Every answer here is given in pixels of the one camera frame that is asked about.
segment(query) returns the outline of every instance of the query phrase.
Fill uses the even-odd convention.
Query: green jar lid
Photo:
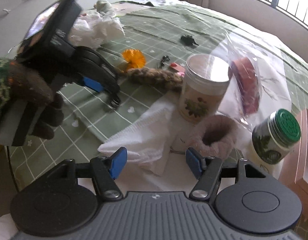
[[[286,109],[279,109],[275,115],[278,131],[284,140],[291,144],[299,141],[301,136],[300,126],[296,118]]]

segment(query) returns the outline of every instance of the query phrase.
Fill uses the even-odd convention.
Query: red object
[[[178,65],[177,63],[173,62],[169,65],[171,68],[175,69],[177,72],[184,72],[185,68],[183,68],[181,65]]]
[[[260,98],[255,68],[250,60],[244,57],[232,61],[231,69],[241,93],[244,115],[256,113],[258,111]]]

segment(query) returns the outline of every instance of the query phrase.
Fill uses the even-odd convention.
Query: white heart pattern
[[[75,121],[72,123],[72,126],[73,126],[73,127],[78,127],[78,120],[75,120]]]
[[[135,109],[134,107],[130,107],[128,110],[127,110],[130,114],[134,113],[135,112]]]

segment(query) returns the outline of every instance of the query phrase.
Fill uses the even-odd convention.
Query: green checkered bedsheet
[[[136,11],[120,17],[126,37],[104,44],[100,52],[115,66],[126,64],[121,57],[125,49],[140,49],[148,67],[157,67],[162,56],[185,65],[193,53],[210,53],[225,39],[225,31],[246,30],[249,40],[261,32],[231,17],[208,9],[189,6],[161,6]],[[180,44],[181,35],[195,37],[196,48]],[[308,108],[308,64],[297,55],[281,48],[287,86],[296,114]],[[56,128],[55,138],[46,141],[29,136],[23,147],[11,148],[11,164],[20,188],[66,158],[87,162],[100,155],[98,146],[106,139],[135,122],[165,91],[120,80],[122,104],[117,110],[107,104],[106,94],[97,94],[87,88],[69,84],[61,90],[65,105],[64,122]],[[229,161],[242,157],[234,150]]]

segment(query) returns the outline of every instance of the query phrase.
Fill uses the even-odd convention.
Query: clear plastic lid
[[[229,64],[219,57],[208,54],[194,54],[187,59],[188,71],[212,82],[229,82]]]

